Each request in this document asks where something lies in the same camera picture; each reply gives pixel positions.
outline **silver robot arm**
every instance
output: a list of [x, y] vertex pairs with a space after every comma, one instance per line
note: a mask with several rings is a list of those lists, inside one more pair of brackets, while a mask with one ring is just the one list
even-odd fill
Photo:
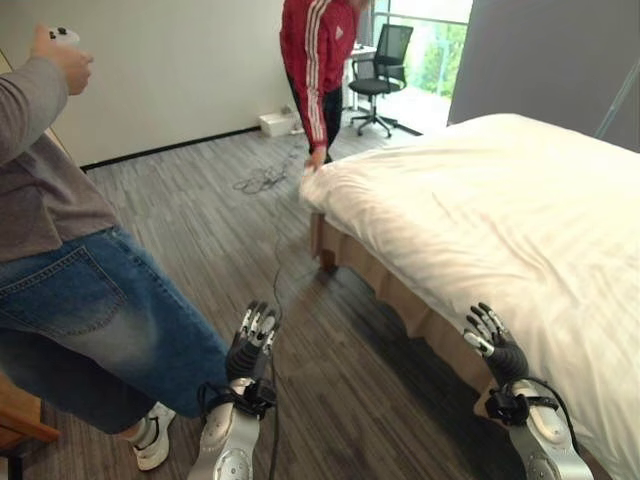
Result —
[[527, 479], [593, 480], [574, 448], [571, 429], [557, 413], [556, 399], [539, 393], [529, 377], [524, 352], [502, 320], [483, 303], [471, 307], [471, 312], [467, 321], [473, 328], [464, 330], [464, 339], [484, 357], [500, 387], [491, 391], [485, 404], [487, 413], [508, 427]]
[[260, 434], [260, 420], [275, 405], [275, 390], [263, 378], [278, 330], [273, 310], [252, 302], [227, 354], [230, 385], [207, 404], [207, 386], [199, 392], [206, 423], [200, 452], [188, 480], [251, 480], [253, 448]]

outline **jeans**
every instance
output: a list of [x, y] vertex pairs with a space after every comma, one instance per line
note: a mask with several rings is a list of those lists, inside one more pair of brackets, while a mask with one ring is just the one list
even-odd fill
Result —
[[121, 228], [0, 263], [0, 370], [105, 433], [156, 401], [196, 417], [198, 387], [227, 384], [226, 352]]

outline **red track jacket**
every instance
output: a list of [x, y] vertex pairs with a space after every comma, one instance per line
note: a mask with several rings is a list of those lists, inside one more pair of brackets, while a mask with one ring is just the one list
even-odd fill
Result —
[[322, 100], [342, 85], [344, 62], [356, 41], [360, 12], [348, 0], [285, 0], [280, 48], [300, 96], [313, 148], [327, 144]]

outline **bed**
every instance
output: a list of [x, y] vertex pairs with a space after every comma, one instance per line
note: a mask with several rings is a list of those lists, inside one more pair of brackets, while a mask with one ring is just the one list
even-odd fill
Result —
[[492, 378], [460, 333], [482, 301], [610, 477], [640, 478], [640, 155], [490, 115], [326, 165], [300, 198], [312, 254], [358, 272], [481, 394], [476, 413]]

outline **black office chair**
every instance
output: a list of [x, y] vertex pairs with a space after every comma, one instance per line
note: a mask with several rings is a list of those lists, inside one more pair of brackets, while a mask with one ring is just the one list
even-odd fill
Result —
[[[355, 80], [349, 84], [349, 88], [358, 94], [367, 95], [371, 103], [371, 111], [368, 115], [351, 118], [351, 125], [355, 120], [365, 120], [358, 127], [358, 135], [362, 135], [362, 129], [370, 123], [379, 123], [387, 131], [387, 137], [391, 137], [391, 129], [387, 125], [388, 119], [378, 115], [376, 97], [380, 94], [399, 92], [407, 86], [403, 64], [412, 33], [413, 27], [385, 23], [382, 26], [375, 56], [354, 60], [353, 76]], [[362, 74], [358, 74], [360, 71], [358, 64], [364, 62], [371, 62], [373, 69], [370, 69], [369, 76], [362, 78]], [[389, 121], [389, 123], [392, 123], [393, 127], [397, 125], [395, 121]]]

